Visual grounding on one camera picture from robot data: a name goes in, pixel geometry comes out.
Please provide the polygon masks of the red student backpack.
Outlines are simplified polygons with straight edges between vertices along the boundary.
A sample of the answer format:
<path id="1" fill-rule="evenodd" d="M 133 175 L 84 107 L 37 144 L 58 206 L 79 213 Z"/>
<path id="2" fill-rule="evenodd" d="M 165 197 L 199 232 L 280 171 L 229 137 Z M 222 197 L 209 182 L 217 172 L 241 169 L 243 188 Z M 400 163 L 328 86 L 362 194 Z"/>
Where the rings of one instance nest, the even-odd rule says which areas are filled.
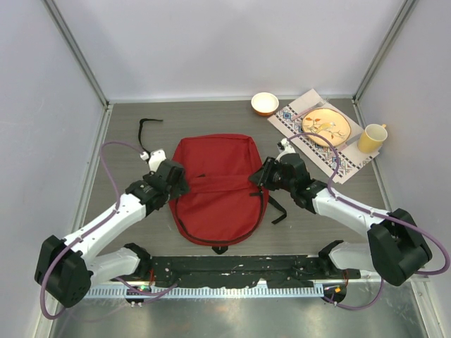
<path id="1" fill-rule="evenodd" d="M 177 145 L 173 161 L 185 169 L 189 192 L 170 201 L 179 233 L 188 241 L 209 246 L 216 254 L 250 237 L 266 207 L 287 211 L 267 189 L 249 181 L 262 166 L 254 140 L 244 134 L 186 137 Z"/>

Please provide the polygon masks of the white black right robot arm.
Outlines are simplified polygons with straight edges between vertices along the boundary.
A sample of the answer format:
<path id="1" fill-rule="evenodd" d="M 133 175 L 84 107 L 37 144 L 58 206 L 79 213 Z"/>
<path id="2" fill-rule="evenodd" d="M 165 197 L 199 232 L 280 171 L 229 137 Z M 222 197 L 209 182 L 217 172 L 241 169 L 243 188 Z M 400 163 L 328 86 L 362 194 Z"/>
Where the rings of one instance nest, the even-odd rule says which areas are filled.
<path id="1" fill-rule="evenodd" d="M 338 192 L 328 190 L 325 182 L 311 179 L 299 154 L 268 157 L 249 179 L 271 191 L 287 191 L 300 208 L 334 219 L 367 240 L 366 244 L 336 244 L 318 261 L 324 277 L 336 277 L 346 269 L 368 270 L 400 286 L 432 259 L 422 234 L 400 224 L 411 220 L 408 212 L 378 209 L 371 215 L 370 208 L 362 203 L 341 201 Z"/>

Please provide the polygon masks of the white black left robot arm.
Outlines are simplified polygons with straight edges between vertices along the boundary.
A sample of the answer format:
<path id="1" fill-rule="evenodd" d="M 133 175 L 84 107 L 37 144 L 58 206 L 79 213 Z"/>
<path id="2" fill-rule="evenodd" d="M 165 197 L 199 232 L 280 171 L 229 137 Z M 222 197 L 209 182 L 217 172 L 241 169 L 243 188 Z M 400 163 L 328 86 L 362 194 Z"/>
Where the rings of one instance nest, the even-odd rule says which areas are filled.
<path id="1" fill-rule="evenodd" d="M 152 259 L 142 247 L 129 243 L 113 253 L 100 253 L 126 229 L 188 191 L 184 167 L 164 159 L 93 221 L 63 239 L 48 237 L 35 271 L 40 296 L 50 294 L 71 308 L 97 284 L 122 276 L 144 280 Z"/>

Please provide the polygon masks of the white orange bowl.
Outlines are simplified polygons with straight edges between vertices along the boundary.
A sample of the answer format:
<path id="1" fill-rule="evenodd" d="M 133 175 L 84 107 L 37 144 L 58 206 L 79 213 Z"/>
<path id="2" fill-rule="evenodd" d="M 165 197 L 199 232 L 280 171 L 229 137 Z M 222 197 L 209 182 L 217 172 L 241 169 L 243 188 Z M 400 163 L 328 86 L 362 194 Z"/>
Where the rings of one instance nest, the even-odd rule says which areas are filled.
<path id="1" fill-rule="evenodd" d="M 258 115 L 270 116 L 277 111 L 279 100 L 272 93 L 259 92 L 252 97 L 251 106 Z"/>

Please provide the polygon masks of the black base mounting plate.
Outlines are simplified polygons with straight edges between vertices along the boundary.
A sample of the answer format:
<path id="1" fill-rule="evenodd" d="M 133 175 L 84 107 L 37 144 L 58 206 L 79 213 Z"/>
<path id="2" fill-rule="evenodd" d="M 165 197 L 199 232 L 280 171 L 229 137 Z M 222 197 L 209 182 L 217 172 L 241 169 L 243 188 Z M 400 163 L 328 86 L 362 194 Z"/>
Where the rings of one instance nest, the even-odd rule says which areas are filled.
<path id="1" fill-rule="evenodd" d="M 359 270 L 336 268 L 305 255 L 154 256 L 144 278 L 157 287 L 244 289 L 263 280 L 271 289 L 311 287 L 315 280 L 357 280 Z"/>

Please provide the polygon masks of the yellow bird plate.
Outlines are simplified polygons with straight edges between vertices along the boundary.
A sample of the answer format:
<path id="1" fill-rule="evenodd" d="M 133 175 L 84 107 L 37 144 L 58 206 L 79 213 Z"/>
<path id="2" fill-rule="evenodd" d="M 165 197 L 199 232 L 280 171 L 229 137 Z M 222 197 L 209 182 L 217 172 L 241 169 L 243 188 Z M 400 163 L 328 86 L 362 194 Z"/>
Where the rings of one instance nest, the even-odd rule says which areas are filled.
<path id="1" fill-rule="evenodd" d="M 317 108 L 303 117 L 302 131 L 319 134 L 333 146 L 339 146 L 350 137 L 352 128 L 343 114 L 329 108 Z M 328 146 L 326 141 L 315 135 L 308 138 L 319 146 Z"/>

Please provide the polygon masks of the yellow mug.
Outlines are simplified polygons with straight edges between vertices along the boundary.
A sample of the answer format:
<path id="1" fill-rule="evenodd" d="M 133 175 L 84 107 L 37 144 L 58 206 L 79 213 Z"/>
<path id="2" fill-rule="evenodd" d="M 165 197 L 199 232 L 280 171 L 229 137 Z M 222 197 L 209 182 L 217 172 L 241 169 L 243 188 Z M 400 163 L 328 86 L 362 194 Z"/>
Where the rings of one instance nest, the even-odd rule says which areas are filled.
<path id="1" fill-rule="evenodd" d="M 370 124 L 367 125 L 362 132 L 357 143 L 357 148 L 364 154 L 372 153 L 378 150 L 388 138 L 386 124 Z"/>

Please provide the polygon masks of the pink handled knife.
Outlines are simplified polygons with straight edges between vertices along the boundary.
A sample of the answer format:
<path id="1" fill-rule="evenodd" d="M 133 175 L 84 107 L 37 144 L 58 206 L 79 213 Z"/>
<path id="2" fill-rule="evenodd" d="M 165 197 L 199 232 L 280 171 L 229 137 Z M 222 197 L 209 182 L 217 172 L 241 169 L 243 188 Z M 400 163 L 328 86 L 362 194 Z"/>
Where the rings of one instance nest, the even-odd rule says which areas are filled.
<path id="1" fill-rule="evenodd" d="M 343 151 L 344 149 L 346 149 L 348 146 L 350 146 L 351 144 L 353 144 L 354 142 L 357 142 L 360 138 L 360 135 L 355 135 L 354 137 L 350 137 L 349 139 L 347 139 L 345 142 L 343 142 L 342 144 L 340 144 L 339 146 L 336 147 L 338 152 Z"/>

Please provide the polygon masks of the pink handled fork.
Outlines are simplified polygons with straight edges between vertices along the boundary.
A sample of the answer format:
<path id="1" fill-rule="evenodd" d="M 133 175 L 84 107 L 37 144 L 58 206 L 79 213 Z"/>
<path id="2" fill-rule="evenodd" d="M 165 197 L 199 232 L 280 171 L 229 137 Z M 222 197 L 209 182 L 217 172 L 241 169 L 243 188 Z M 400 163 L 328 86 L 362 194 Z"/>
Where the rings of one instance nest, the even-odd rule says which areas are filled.
<path id="1" fill-rule="evenodd" d="M 298 113 L 297 115 L 292 117 L 292 120 L 296 120 L 298 118 L 301 118 L 302 116 L 308 114 L 308 112 L 316 109 L 316 108 L 320 108 L 322 106 L 324 106 L 325 104 L 328 103 L 328 99 L 321 99 L 319 100 L 316 104 L 314 104 L 313 106 L 308 107 L 307 109 L 304 109 L 301 113 Z"/>

